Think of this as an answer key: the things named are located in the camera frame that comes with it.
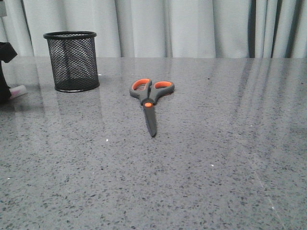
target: scissors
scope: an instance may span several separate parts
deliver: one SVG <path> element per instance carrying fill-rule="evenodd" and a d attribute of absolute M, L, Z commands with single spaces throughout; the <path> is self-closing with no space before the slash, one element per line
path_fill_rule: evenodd
<path fill-rule="evenodd" d="M 138 98 L 145 113 L 146 125 L 152 137 L 157 133 L 154 105 L 157 100 L 174 91 L 175 85 L 170 81 L 158 81 L 155 84 L 148 79 L 139 79 L 130 87 L 130 95 Z"/>

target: granite countertop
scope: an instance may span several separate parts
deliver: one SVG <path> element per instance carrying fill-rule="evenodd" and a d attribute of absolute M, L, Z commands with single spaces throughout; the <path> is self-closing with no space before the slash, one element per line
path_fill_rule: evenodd
<path fill-rule="evenodd" d="M 0 228 L 307 229 L 307 59 L 98 58 L 54 90 L 48 57 L 3 64 Z M 129 87 L 175 84 L 151 138 Z"/>

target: black object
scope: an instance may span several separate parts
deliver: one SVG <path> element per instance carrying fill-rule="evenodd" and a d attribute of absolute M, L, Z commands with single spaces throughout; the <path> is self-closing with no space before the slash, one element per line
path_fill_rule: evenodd
<path fill-rule="evenodd" d="M 2 61 L 8 63 L 16 55 L 17 53 L 10 43 L 0 42 L 0 103 L 6 102 L 12 95 L 3 75 Z"/>
<path fill-rule="evenodd" d="M 90 31 L 44 34 L 57 91 L 82 92 L 99 86 L 94 37 Z"/>

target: black mesh cup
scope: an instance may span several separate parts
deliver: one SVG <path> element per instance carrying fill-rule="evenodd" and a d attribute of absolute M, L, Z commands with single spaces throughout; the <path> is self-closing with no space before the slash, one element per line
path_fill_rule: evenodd
<path fill-rule="evenodd" d="M 82 92 L 99 86 L 94 37 L 90 31 L 44 34 L 57 91 Z"/>

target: curtain fold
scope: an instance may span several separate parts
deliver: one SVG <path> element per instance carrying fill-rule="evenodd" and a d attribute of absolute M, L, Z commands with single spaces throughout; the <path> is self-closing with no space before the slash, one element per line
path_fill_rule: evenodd
<path fill-rule="evenodd" d="M 0 40 L 20 56 L 48 56 L 44 33 L 86 30 L 98 57 L 307 57 L 307 0 L 4 1 Z"/>

